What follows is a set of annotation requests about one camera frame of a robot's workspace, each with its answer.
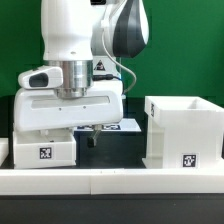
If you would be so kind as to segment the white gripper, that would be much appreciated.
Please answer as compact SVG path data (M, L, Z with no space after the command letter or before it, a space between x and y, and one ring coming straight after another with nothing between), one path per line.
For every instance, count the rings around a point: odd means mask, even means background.
M80 98L61 99L54 89L20 89L14 103L14 128L19 132L40 130L48 136L50 129L96 125L87 138L95 147L102 130L99 124L117 123L123 118L122 83L97 81Z

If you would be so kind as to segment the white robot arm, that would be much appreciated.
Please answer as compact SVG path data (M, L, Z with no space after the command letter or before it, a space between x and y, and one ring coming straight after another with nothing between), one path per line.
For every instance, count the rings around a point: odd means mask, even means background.
M55 142L77 126L117 123L122 83L94 74L93 59L134 57L149 28L143 0L42 0L45 64L18 77L14 142Z

